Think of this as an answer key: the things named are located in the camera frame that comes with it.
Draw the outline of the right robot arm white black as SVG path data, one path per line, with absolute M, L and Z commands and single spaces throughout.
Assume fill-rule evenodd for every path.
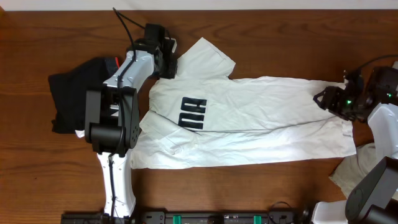
M 347 121 L 367 123 L 376 147 L 376 165 L 347 200 L 318 202 L 310 223 L 397 223 L 397 65 L 375 67 L 364 82 L 361 70 L 345 76 L 345 88 L 328 86 L 313 97 L 323 110 Z

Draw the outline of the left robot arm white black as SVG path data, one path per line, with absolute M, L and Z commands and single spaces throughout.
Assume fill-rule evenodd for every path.
M 100 86 L 86 91 L 85 140 L 103 170 L 106 193 L 102 223 L 128 223 L 136 205 L 129 158 L 139 137 L 138 92 L 150 77 L 173 79 L 177 41 L 158 24 L 146 24 L 125 61 Z

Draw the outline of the white Puma t-shirt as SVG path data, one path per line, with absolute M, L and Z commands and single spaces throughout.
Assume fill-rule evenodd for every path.
M 131 167 L 239 166 L 355 154 L 352 124 L 313 100 L 328 82 L 230 79 L 234 66 L 206 39 L 186 51 L 175 78 L 161 78 L 150 89 Z

